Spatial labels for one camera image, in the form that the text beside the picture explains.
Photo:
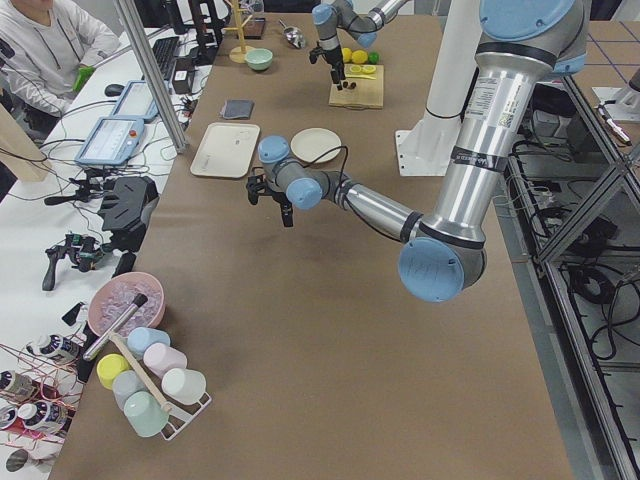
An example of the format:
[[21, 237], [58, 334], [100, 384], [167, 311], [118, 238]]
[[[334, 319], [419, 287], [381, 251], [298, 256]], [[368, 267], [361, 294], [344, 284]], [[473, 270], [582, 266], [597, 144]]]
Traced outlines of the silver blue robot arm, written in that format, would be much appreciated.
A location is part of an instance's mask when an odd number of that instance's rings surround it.
[[360, 46], [371, 46], [377, 32], [397, 16], [405, 0], [380, 1], [366, 15], [355, 12], [352, 1], [329, 1], [312, 9], [312, 20], [318, 40], [309, 52], [309, 60], [315, 64], [323, 58], [331, 67], [332, 83], [338, 90], [346, 86], [342, 47], [338, 30], [347, 32]]
[[329, 200], [378, 233], [399, 241], [405, 288], [442, 302], [473, 285], [486, 265], [482, 223], [526, 106], [539, 81], [579, 70], [586, 56], [586, 1], [483, 1], [471, 83], [461, 128], [434, 211], [412, 210], [339, 171], [311, 170], [281, 136], [258, 146], [262, 173], [247, 182], [248, 199], [273, 198], [285, 225], [295, 209]]

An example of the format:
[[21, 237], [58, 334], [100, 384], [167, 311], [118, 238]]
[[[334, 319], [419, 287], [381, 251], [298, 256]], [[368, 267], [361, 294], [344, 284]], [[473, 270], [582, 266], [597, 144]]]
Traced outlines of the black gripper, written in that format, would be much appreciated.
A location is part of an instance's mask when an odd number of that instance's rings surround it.
[[276, 191], [268, 185], [266, 175], [264, 173], [257, 174], [256, 168], [251, 169], [246, 183], [247, 197], [251, 205], [257, 205], [259, 198], [266, 196], [271, 197], [280, 205], [281, 219], [283, 226], [288, 228], [293, 226], [293, 207], [283, 192]]
[[331, 66], [331, 80], [334, 85], [346, 85], [344, 75], [344, 62], [342, 49], [339, 43], [331, 46], [323, 46], [320, 41], [309, 52], [309, 60], [315, 64], [319, 58], [323, 58]]

